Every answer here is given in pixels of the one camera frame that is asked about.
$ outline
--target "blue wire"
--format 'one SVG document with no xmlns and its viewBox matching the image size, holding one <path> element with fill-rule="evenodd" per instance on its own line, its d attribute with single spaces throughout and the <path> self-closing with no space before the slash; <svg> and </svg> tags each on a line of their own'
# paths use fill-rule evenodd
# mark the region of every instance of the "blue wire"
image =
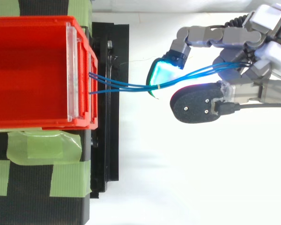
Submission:
<svg viewBox="0 0 281 225">
<path fill-rule="evenodd" d="M 249 65 L 248 63 L 244 63 L 244 62 L 223 62 L 223 63 L 218 63 L 218 64 L 214 64 L 214 65 L 211 65 L 211 66 L 208 66 L 208 67 L 205 67 L 205 68 L 201 68 L 201 69 L 198 69 L 196 71 L 193 71 L 185 76 L 189 76 L 191 74 L 195 74 L 195 73 L 198 73 L 200 71 L 203 71 L 203 70 L 206 70 L 206 69 L 209 69 L 209 68 L 214 68 L 214 67 L 217 67 L 217 66 L 222 66 L 222 65 Z M 106 81 L 109 81 L 109 82 L 113 82 L 113 83 L 117 83 L 117 84 L 120 84 L 120 85 L 124 85 L 124 86 L 131 86 L 131 87 L 141 87 L 141 88 L 146 88 L 150 85 L 139 85 L 139 84 L 129 84 L 129 83 L 125 83 L 125 82 L 120 82 L 120 81 L 115 81 L 115 80 L 112 80 L 112 79 L 109 79 L 109 78 L 106 78 L 104 76 L 100 76 L 100 75 L 97 75 L 97 74 L 93 74 L 93 73 L 89 73 L 90 75 L 93 75 L 93 76 L 96 76 L 96 77 L 99 77 L 101 79 L 104 79 Z"/>
<path fill-rule="evenodd" d="M 219 66 L 219 65 L 230 65 L 228 67 L 221 67 L 221 68 L 214 68 L 212 70 L 209 70 L 209 71 L 205 71 L 205 72 L 201 72 L 201 73 L 198 73 L 200 71 L 203 71 L 203 70 L 206 70 L 208 68 L 213 68 L 213 67 L 216 67 L 216 66 Z M 212 75 L 212 74 L 216 74 L 216 73 L 219 73 L 220 71 L 223 71 L 223 70 L 226 70 L 226 69 L 232 69 L 232 68 L 240 68 L 240 67 L 248 67 L 250 64 L 249 63 L 219 63 L 219 64 L 215 64 L 215 65 L 212 65 L 212 66 L 209 66 L 209 67 L 205 67 L 205 68 L 202 68 L 202 69 L 199 69 L 199 70 L 196 70 L 196 71 L 193 71 L 183 77 L 180 77 L 176 80 L 173 80 L 173 81 L 170 81 L 170 82 L 166 82 L 166 83 L 163 83 L 163 84 L 160 84 L 160 88 L 167 88 L 167 87 L 170 87 L 180 81 L 183 81 L 183 80 L 188 80 L 188 79 L 195 79 L 195 78 L 200 78 L 200 77 L 204 77 L 204 76 L 208 76 L 208 75 Z M 105 78 L 103 76 L 100 76 L 100 75 L 96 75 L 96 74 L 93 74 L 93 73 L 90 73 L 89 75 L 92 79 L 95 79 L 101 83 L 104 83 L 106 85 L 109 85 L 111 87 L 114 87 L 114 88 L 118 88 L 118 89 L 113 89 L 113 90 L 101 90 L 101 91 L 96 91 L 96 92 L 90 92 L 90 94 L 100 94 L 100 93 L 110 93 L 110 92 L 143 92 L 143 91 L 152 91 L 152 90 L 157 90 L 158 89 L 158 85 L 136 85 L 136 84 L 129 84 L 129 83 L 124 83 L 124 82 L 118 82 L 118 81 L 115 81 L 115 80 L 112 80 L 112 79 L 109 79 L 109 78 Z M 105 81 L 102 81 L 96 77 L 99 77 L 101 79 L 104 79 L 104 80 L 108 80 L 110 82 L 113 82 L 113 83 L 119 83 L 119 84 L 122 84 L 122 85 L 125 85 L 125 86 L 138 86 L 139 88 L 130 88 L 130 87 L 125 87 L 125 86 L 118 86 L 118 85 L 115 85 L 115 84 L 112 84 L 112 83 L 109 83 L 109 82 L 105 82 Z"/>
<path fill-rule="evenodd" d="M 208 71 L 208 73 L 204 72 L 204 73 L 200 73 L 200 74 L 196 74 L 196 75 L 193 75 L 191 77 L 187 77 L 187 79 L 194 79 L 194 78 L 200 78 L 200 77 L 204 77 L 204 76 L 208 76 L 208 75 L 212 75 L 212 74 L 215 74 L 215 73 L 218 73 L 219 71 L 222 71 L 224 69 L 230 69 L 230 68 L 239 68 L 239 67 L 226 67 L 226 68 L 220 68 L 220 69 L 217 69 L 217 70 L 213 70 L 213 71 Z M 167 88 L 167 87 L 170 87 L 174 84 L 176 84 L 178 81 L 174 82 L 174 83 L 169 83 L 167 85 L 163 85 L 161 88 Z M 91 92 L 90 94 L 100 94 L 100 93 L 109 93 L 109 92 L 145 92 L 145 91 L 152 91 L 152 90 L 157 90 L 157 88 L 153 87 L 153 86 L 150 86 L 150 88 L 136 88 L 136 89 L 124 89 L 124 90 L 121 90 L 121 89 L 115 89 L 115 90 L 102 90 L 102 91 L 97 91 L 97 92 Z"/>
<path fill-rule="evenodd" d="M 112 84 L 112 83 L 109 83 L 109 82 L 102 81 L 102 80 L 96 78 L 96 77 L 93 76 L 93 75 L 89 75 L 89 76 L 90 76 L 92 79 L 96 80 L 96 81 L 99 81 L 99 82 L 101 82 L 101 83 L 103 83 L 103 84 L 109 85 L 109 86 L 114 87 L 114 88 L 125 89 L 125 90 L 143 90 L 143 88 L 129 88 L 129 87 L 125 87 L 125 86 L 118 86 L 118 85 L 115 85 L 115 84 Z M 193 75 L 193 76 L 191 76 L 191 77 L 187 77 L 187 79 L 190 79 L 190 78 L 192 78 L 192 79 L 193 79 L 193 78 L 197 78 L 197 77 L 195 77 L 195 76 L 196 76 L 196 75 Z M 166 86 L 163 86 L 164 84 L 161 84 L 161 88 L 165 88 L 165 87 L 172 86 L 172 85 L 176 84 L 177 82 L 179 82 L 179 81 L 176 81 L 176 82 L 173 83 L 173 84 L 169 84 L 170 82 L 164 83 L 164 84 L 167 84 Z M 150 90 L 156 90 L 156 89 L 158 89 L 157 85 L 152 85 L 152 86 L 144 85 L 144 86 L 147 87 L 147 88 L 150 88 Z"/>
</svg>

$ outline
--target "red plastic bin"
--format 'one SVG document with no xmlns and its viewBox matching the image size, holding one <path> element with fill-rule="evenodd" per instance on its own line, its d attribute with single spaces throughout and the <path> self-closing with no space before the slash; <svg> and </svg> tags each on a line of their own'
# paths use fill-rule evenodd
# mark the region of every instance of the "red plastic bin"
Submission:
<svg viewBox="0 0 281 225">
<path fill-rule="evenodd" d="M 97 68 L 74 17 L 0 17 L 0 129 L 96 129 Z"/>
</svg>

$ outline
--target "screw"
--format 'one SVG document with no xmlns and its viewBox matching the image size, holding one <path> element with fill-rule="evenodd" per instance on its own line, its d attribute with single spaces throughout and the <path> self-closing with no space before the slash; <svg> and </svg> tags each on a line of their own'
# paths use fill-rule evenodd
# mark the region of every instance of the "screw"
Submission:
<svg viewBox="0 0 281 225">
<path fill-rule="evenodd" d="M 112 41 L 108 41 L 107 42 L 107 48 L 108 49 L 112 49 Z"/>
</svg>

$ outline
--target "black cable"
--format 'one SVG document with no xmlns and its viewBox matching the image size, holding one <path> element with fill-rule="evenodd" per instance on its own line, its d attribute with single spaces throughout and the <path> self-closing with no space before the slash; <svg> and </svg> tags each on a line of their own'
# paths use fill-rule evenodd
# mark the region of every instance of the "black cable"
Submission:
<svg viewBox="0 0 281 225">
<path fill-rule="evenodd" d="M 243 15 L 234 20 L 230 20 L 229 22 L 225 23 L 225 27 L 243 27 L 243 23 L 246 20 L 248 15 Z"/>
<path fill-rule="evenodd" d="M 253 109 L 253 108 L 281 108 L 281 104 L 247 104 L 237 106 L 239 109 Z"/>
<path fill-rule="evenodd" d="M 218 115 L 229 115 L 241 109 L 253 109 L 253 108 L 281 108 L 281 104 L 247 104 L 240 105 L 233 102 L 217 102 L 215 104 L 215 111 Z"/>
</svg>

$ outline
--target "white surface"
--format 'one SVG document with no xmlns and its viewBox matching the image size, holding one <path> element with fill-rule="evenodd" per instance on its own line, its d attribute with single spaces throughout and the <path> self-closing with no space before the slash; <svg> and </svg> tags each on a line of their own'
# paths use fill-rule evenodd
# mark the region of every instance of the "white surface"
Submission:
<svg viewBox="0 0 281 225">
<path fill-rule="evenodd" d="M 129 76 L 137 84 L 180 27 L 235 16 L 94 14 L 131 22 Z M 211 65 L 218 53 L 192 49 L 185 72 Z M 281 225 L 281 109 L 190 125 L 174 118 L 167 100 L 122 93 L 119 132 L 120 181 L 91 200 L 89 225 Z"/>
<path fill-rule="evenodd" d="M 281 0 L 95 0 L 95 12 L 248 12 Z"/>
</svg>

